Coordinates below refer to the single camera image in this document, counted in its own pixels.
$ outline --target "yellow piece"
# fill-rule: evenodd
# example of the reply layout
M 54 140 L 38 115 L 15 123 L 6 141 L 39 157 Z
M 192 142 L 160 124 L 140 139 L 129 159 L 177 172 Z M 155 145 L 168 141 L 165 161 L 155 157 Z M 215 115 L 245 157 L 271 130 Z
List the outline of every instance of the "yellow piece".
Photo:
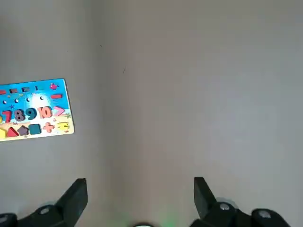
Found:
M 68 130 L 70 127 L 68 126 L 68 122 L 60 122 L 57 123 L 58 130 Z
M 0 139 L 6 138 L 6 130 L 0 128 Z

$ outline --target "number puzzle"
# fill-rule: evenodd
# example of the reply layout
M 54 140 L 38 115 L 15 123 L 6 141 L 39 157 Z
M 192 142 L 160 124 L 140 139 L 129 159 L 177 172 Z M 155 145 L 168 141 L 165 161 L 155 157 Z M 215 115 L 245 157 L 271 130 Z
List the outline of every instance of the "number puzzle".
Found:
M 72 133 L 64 79 L 0 85 L 0 141 Z

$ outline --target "gray floor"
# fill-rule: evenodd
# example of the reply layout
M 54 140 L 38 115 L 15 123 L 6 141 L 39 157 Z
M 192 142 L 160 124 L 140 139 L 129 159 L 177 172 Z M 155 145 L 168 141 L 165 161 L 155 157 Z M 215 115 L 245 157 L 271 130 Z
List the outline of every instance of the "gray floor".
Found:
M 77 177 L 78 226 L 197 217 L 193 177 L 303 222 L 303 2 L 0 0 L 1 84 L 67 81 L 76 133 L 0 144 L 0 213 Z

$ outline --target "red triangle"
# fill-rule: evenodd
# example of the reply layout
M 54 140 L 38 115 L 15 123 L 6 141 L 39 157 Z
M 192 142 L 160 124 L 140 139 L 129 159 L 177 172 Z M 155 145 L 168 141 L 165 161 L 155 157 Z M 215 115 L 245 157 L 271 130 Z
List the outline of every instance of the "red triangle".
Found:
M 13 127 L 10 127 L 6 137 L 16 137 L 16 136 L 19 136 L 19 134 L 13 129 Z

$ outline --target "orange plus sign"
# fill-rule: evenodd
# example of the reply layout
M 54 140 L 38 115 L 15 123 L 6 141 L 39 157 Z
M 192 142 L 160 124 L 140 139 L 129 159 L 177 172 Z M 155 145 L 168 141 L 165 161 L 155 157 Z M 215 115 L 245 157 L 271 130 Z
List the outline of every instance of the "orange plus sign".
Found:
M 43 127 L 48 133 L 51 133 L 54 128 L 55 126 L 51 125 L 49 122 L 45 123 L 45 126 Z

